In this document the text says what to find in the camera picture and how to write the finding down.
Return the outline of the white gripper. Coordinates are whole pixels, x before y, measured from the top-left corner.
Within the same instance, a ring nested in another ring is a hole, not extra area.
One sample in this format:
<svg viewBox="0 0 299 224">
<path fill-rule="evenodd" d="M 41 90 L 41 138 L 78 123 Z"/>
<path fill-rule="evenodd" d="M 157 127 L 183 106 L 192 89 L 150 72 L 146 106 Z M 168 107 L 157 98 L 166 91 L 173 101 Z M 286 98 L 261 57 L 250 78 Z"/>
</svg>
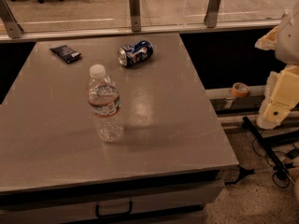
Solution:
<svg viewBox="0 0 299 224">
<path fill-rule="evenodd" d="M 254 47 L 275 50 L 276 58 L 288 64 L 279 73 L 270 73 L 256 120 L 260 128 L 274 129 L 299 104 L 299 2 Z"/>
</svg>

